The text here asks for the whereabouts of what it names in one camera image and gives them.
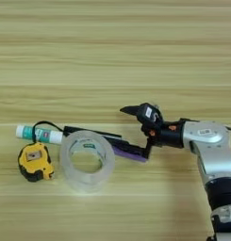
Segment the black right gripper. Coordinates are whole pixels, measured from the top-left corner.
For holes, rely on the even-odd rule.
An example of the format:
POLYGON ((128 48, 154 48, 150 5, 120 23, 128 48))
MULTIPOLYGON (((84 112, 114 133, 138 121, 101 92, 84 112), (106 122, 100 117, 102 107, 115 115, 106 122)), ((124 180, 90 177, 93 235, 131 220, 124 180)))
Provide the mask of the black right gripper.
MULTIPOLYGON (((121 112, 136 116, 140 107, 138 105, 128 105, 120 109, 121 112)), ((185 122, 178 121, 164 121, 160 125, 149 126, 143 124, 142 132, 148 137, 148 143, 145 148, 132 145, 127 141, 110 138, 108 142, 111 144, 116 155, 129 159, 148 159, 152 146, 169 146, 177 149, 182 149, 183 144, 183 130, 185 122)))

